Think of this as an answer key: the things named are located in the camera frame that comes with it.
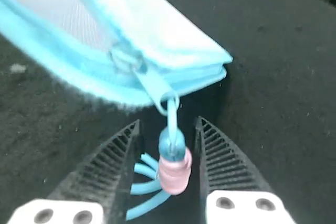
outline pink bead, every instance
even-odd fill
[[[191,174],[192,155],[188,148],[184,159],[180,162],[170,162],[160,156],[159,179],[162,189],[171,195],[184,192],[188,186]]]

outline screw hole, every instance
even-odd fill
[[[257,208],[264,211],[274,211],[275,205],[268,199],[259,199],[256,202]]]
[[[89,211],[81,211],[75,215],[73,220],[73,224],[90,224],[92,221],[92,213]]]
[[[54,211],[51,209],[44,209],[37,213],[37,215],[34,218],[34,222],[36,224],[44,224],[51,220],[52,216],[54,214]]]
[[[233,209],[235,208],[235,204],[232,202],[232,200],[222,197],[217,199],[216,206],[223,209]]]

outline blue cord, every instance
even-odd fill
[[[134,172],[147,176],[153,180],[146,183],[134,183],[131,187],[131,195],[143,195],[162,189],[160,181],[156,179],[156,170],[159,167],[158,162],[147,153],[141,155],[141,160],[148,166],[136,163],[134,166]],[[169,199],[169,197],[170,194],[161,190],[149,200],[146,200],[142,204],[129,209],[126,214],[126,220],[132,220],[148,213],[164,203],[167,199]]]

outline dust speck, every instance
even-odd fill
[[[10,66],[9,70],[11,74],[24,73],[27,70],[27,66],[14,63]]]

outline blue zipper pouch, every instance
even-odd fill
[[[0,0],[0,33],[60,80],[128,106],[153,104],[128,69],[138,59],[178,95],[232,61],[166,0]]]

